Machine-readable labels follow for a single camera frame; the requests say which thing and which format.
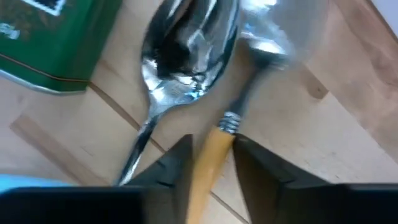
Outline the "green pepper tin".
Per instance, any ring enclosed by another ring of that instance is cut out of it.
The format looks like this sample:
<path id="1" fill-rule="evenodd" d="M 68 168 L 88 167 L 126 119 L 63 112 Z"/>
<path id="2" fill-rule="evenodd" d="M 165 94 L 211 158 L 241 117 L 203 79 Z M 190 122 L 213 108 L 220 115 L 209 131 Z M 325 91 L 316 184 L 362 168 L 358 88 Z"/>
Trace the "green pepper tin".
<path id="1" fill-rule="evenodd" d="M 87 89 L 123 0 L 0 0 L 0 76 L 56 95 Z"/>

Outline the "large silver spoon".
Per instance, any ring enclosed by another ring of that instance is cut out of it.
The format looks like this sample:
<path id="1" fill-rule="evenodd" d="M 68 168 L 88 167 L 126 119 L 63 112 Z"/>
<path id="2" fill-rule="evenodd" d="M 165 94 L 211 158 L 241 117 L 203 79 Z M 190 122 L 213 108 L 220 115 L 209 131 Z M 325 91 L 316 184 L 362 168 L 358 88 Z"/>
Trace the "large silver spoon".
<path id="1" fill-rule="evenodd" d="M 133 178 L 153 130 L 168 110 L 205 96 L 224 74 L 238 38 L 240 0 L 163 0 L 141 48 L 149 110 L 117 186 Z"/>

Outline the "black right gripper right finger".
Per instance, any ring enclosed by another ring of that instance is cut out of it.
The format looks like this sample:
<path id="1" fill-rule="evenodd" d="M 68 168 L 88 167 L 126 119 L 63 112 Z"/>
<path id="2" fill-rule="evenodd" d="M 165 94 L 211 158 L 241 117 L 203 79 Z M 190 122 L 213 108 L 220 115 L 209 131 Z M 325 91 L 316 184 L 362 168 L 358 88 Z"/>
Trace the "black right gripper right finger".
<path id="1" fill-rule="evenodd" d="M 239 185 L 251 224 L 337 224 L 326 180 L 243 134 L 233 143 Z"/>

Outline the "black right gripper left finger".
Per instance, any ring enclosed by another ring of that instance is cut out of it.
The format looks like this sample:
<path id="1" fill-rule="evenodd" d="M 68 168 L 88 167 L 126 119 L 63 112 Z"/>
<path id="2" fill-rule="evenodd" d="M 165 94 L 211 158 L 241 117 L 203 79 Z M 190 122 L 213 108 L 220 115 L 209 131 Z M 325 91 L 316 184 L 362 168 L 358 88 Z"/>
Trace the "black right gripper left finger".
<path id="1" fill-rule="evenodd" d="M 185 224 L 192 167 L 193 135 L 186 134 L 126 184 L 138 199 L 131 224 Z"/>

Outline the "yellow handled spoon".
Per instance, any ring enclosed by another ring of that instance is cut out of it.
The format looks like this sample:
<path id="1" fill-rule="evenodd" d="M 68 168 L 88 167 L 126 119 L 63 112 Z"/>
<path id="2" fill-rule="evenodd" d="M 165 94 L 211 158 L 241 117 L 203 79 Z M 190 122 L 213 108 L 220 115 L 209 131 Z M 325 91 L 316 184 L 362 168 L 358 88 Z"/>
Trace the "yellow handled spoon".
<path id="1" fill-rule="evenodd" d="M 211 128 L 195 160 L 184 224 L 199 224 L 208 196 L 226 160 L 243 120 L 246 107 L 264 70 L 285 67 L 295 55 L 295 46 L 287 34 L 254 34 L 248 31 L 240 39 L 248 50 L 253 70 L 239 95 L 228 105 L 218 124 Z"/>

